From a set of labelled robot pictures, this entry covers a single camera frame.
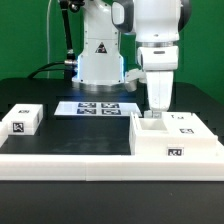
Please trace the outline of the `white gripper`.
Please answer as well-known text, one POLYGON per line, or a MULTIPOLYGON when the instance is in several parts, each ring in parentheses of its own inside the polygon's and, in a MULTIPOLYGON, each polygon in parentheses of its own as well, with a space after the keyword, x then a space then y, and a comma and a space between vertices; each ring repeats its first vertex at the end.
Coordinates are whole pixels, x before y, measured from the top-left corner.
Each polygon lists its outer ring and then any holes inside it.
POLYGON ((173 72, 147 72, 146 81, 150 110, 144 111, 144 118, 161 118, 161 111, 167 111, 170 107, 173 88, 173 72))

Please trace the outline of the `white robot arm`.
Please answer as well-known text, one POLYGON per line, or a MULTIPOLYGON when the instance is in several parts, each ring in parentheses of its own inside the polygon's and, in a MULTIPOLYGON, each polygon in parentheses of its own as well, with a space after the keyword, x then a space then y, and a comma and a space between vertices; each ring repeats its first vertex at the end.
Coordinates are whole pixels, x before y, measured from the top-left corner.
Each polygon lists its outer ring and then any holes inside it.
POLYGON ((178 68, 179 33, 191 16, 190 0, 84 0, 84 48, 75 87, 128 91, 146 85, 146 117, 159 118, 171 103, 178 68))

